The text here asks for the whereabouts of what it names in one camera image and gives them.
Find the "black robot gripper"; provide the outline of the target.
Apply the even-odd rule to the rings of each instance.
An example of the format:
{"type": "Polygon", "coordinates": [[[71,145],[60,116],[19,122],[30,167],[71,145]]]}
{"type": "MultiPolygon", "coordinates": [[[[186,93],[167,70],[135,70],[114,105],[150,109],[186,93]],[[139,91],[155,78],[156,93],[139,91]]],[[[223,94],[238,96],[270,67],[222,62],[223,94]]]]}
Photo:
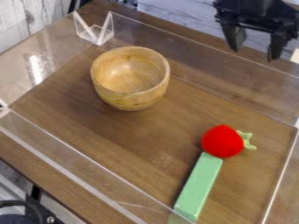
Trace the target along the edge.
{"type": "Polygon", "coordinates": [[[299,37],[299,10],[283,0],[215,0],[212,6],[230,48],[241,50],[246,29],[267,32],[267,60],[278,60],[290,39],[299,37]]]}

